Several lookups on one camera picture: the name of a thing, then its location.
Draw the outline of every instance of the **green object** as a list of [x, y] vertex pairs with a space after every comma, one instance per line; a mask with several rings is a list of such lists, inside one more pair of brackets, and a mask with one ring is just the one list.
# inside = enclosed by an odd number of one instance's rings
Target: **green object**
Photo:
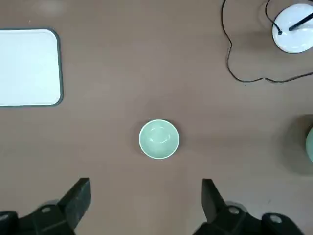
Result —
[[179, 134], [175, 126], [168, 121], [149, 121], [140, 131], [139, 145], [150, 158], [165, 159], [177, 150]]
[[307, 136], [307, 141], [306, 141], [305, 146], [306, 146], [309, 158], [313, 162], [313, 128], [311, 129], [311, 131], [309, 132]]

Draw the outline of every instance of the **white board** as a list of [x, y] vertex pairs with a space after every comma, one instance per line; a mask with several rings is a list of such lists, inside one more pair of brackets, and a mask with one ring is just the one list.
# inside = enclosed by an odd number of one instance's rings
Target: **white board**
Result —
[[60, 103], [59, 48], [48, 29], [0, 30], [0, 106]]

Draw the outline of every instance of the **wire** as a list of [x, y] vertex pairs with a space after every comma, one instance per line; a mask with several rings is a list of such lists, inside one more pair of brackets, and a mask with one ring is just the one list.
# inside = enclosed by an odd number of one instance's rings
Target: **wire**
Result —
[[[279, 29], [279, 27], [275, 24], [275, 22], [267, 14], [267, 6], [268, 6], [268, 3], [270, 1], [271, 0], [268, 0], [267, 4], [265, 6], [265, 14], [266, 14], [267, 18], [272, 22], [272, 24], [277, 27], [278, 32], [279, 32], [281, 30]], [[228, 72], [232, 75], [232, 77], [234, 79], [236, 79], [237, 81], [242, 82], [242, 83], [253, 83], [253, 82], [258, 82], [258, 81], [261, 81], [261, 80], [265, 80], [267, 82], [277, 84], [277, 83], [291, 82], [291, 81], [297, 80], [297, 79], [302, 78], [302, 77], [307, 77], [307, 76], [313, 75], [313, 72], [309, 72], [309, 73], [298, 75], [298, 76], [295, 76], [295, 77], [291, 77], [291, 78], [288, 78], [288, 79], [282, 80], [282, 81], [273, 80], [273, 79], [270, 79], [270, 78], [267, 78], [267, 77], [261, 77], [261, 78], [258, 78], [258, 79], [255, 79], [255, 80], [251, 80], [251, 81], [246, 81], [246, 80], [239, 79], [232, 72], [232, 70], [229, 67], [229, 56], [230, 56], [230, 53], [231, 53], [231, 49], [233, 47], [233, 42], [231, 41], [229, 35], [226, 33], [225, 26], [224, 26], [224, 7], [225, 7], [226, 2], [227, 2], [227, 0], [223, 0], [222, 7], [221, 7], [221, 25], [222, 25], [223, 32], [224, 32], [224, 34], [225, 34], [225, 36], [226, 36], [226, 38], [228, 39], [228, 42], [229, 42], [229, 47], [228, 47], [228, 51], [227, 51], [227, 54], [226, 54], [226, 66], [227, 66]]]
[[271, 21], [271, 23], [277, 28], [278, 30], [278, 35], [282, 35], [283, 31], [280, 30], [280, 28], [278, 27], [278, 25], [268, 16], [268, 4], [271, 0], [268, 0], [266, 5], [265, 5], [265, 15], [268, 18], [269, 21]]

